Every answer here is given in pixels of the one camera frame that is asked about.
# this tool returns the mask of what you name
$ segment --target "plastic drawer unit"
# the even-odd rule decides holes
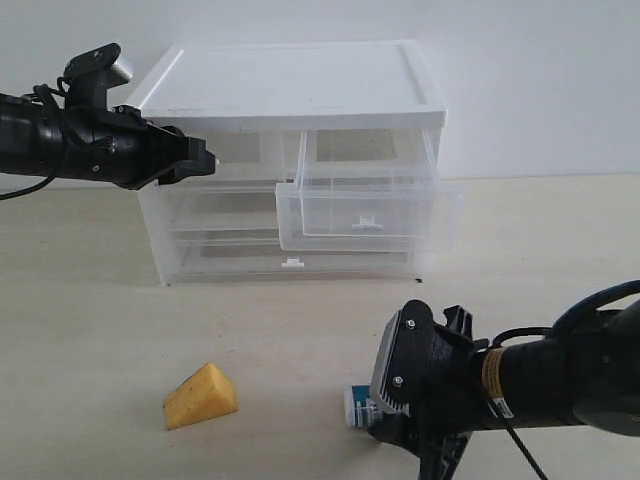
[[[446,111],[411,41],[176,47],[127,103],[219,160],[140,192],[164,284],[418,278],[454,240]]]

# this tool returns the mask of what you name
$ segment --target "white cabinet top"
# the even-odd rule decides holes
[[[127,101],[190,131],[442,127],[412,41],[170,49]]]

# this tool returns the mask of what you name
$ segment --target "open drawer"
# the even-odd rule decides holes
[[[325,130],[302,134],[276,204],[283,250],[437,251],[463,195],[440,181],[426,130]]]

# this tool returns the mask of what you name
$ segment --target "yellow sponge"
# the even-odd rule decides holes
[[[194,373],[164,401],[167,430],[236,411],[238,403],[233,385],[213,363]]]

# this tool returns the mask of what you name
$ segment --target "beige tabletop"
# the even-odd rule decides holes
[[[342,407],[405,301],[462,304],[492,336],[640,278],[640,177],[461,183],[459,240],[421,285],[163,289],[134,194],[0,203],[0,478],[415,479],[415,458],[348,430]],[[163,398],[207,361],[236,385],[239,412],[164,431]],[[551,479],[640,478],[640,440],[522,437]],[[493,478],[535,476],[506,434],[476,434],[456,479]]]

